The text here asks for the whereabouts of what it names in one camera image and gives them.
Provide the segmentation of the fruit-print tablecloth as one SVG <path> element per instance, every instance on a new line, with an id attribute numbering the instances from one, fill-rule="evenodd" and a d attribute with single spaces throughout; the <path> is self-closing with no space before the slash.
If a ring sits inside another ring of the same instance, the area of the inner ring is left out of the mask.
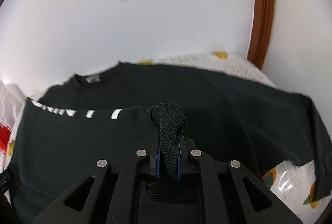
<path id="1" fill-rule="evenodd" d="M 167 58 L 141 61 L 142 65 L 174 65 L 196 67 L 212 71 L 219 71 L 228 75 L 260 82 L 271 87 L 275 85 L 268 77 L 248 60 L 237 54 L 213 52 L 206 54 L 190 54 Z M 1 151 L 1 171 L 9 165 L 12 157 L 19 121 L 24 108 L 23 98 L 19 88 L 14 88 L 13 96 L 19 99 L 19 110 L 14 113 L 15 121 L 11 123 L 11 131 L 7 149 Z M 315 186 L 314 162 L 295 167 L 289 161 L 283 161 L 264 176 L 265 185 L 284 202 L 303 223 L 314 223 L 325 210 L 330 199 L 311 202 L 311 194 Z"/>

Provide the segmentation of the brown wooden door frame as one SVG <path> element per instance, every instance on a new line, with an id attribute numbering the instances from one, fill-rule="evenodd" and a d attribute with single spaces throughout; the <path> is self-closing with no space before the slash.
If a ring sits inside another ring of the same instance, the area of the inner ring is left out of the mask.
<path id="1" fill-rule="evenodd" d="M 275 0 L 254 0 L 253 25 L 247 59 L 257 68 L 263 67 L 273 24 Z"/>

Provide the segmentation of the black sweatshirt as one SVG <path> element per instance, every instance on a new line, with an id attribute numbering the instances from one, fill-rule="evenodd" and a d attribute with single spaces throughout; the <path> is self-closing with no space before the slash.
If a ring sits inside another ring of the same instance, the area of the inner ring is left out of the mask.
<path id="1" fill-rule="evenodd" d="M 18 219 L 32 223 L 99 158 L 133 152 L 154 133 L 152 110 L 166 104 L 214 159 L 240 160 L 256 176 L 313 161 L 314 200 L 331 193 L 331 139 L 309 97 L 192 67 L 120 63 L 26 102 L 9 163 Z"/>

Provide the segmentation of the red paper bag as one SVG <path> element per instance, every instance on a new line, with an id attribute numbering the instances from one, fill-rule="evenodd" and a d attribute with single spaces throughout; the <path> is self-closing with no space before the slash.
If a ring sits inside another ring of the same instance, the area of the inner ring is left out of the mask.
<path id="1" fill-rule="evenodd" d="M 8 126 L 0 124 L 0 150 L 3 154 L 7 151 L 11 129 Z"/>

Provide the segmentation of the white plastic bag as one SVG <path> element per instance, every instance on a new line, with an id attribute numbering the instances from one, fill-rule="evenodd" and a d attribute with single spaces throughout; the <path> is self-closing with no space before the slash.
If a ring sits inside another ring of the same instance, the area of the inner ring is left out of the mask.
<path id="1" fill-rule="evenodd" d="M 17 84 L 4 84 L 2 81 L 0 92 L 1 124 L 12 130 L 26 96 Z"/>

